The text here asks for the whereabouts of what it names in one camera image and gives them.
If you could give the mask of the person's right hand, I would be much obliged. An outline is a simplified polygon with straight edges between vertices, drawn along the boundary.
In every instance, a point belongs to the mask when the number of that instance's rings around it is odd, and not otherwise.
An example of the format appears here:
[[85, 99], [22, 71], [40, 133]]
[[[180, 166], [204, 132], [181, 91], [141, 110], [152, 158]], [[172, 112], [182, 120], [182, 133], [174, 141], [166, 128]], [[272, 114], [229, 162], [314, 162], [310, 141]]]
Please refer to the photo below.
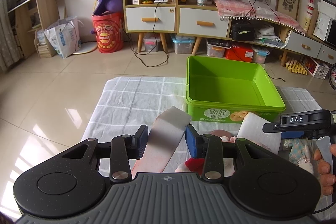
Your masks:
[[319, 149], [315, 150], [314, 159], [318, 161], [318, 173], [320, 175], [320, 183], [322, 187], [322, 193], [324, 196], [332, 195], [333, 185], [335, 184], [335, 175], [331, 173], [331, 166], [326, 162]]

